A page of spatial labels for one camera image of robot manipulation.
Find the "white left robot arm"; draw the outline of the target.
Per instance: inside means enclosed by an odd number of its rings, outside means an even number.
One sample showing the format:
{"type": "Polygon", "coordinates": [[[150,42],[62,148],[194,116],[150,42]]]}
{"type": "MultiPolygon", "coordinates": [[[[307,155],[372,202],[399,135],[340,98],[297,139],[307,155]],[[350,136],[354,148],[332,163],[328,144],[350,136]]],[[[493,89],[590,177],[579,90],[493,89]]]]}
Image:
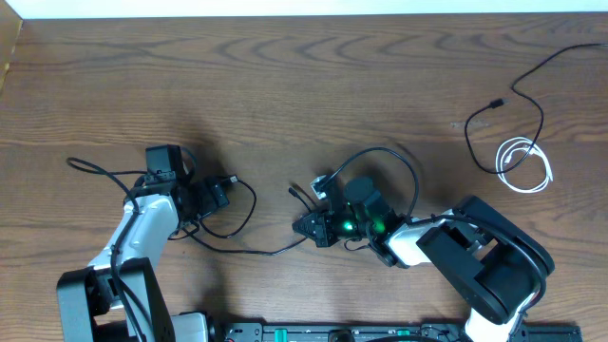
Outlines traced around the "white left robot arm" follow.
{"type": "Polygon", "coordinates": [[[86,267],[64,273],[56,287],[66,341],[211,341],[202,312],[172,315],[155,269],[179,229],[228,205],[225,180],[207,177],[133,190],[123,219],[86,267]]]}

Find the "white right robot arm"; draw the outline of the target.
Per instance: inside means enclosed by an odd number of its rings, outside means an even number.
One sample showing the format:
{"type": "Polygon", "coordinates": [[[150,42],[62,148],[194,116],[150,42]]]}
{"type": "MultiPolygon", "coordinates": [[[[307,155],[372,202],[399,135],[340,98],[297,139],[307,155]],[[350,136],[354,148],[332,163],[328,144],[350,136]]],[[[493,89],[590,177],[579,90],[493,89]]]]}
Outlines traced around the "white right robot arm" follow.
{"type": "Polygon", "coordinates": [[[511,341],[546,292],[555,263],[531,236],[476,196],[438,216],[397,214],[370,178],[338,185],[326,176],[312,189],[324,206],[292,225],[319,248],[367,242],[387,266],[430,263],[471,308],[469,341],[511,341]]]}

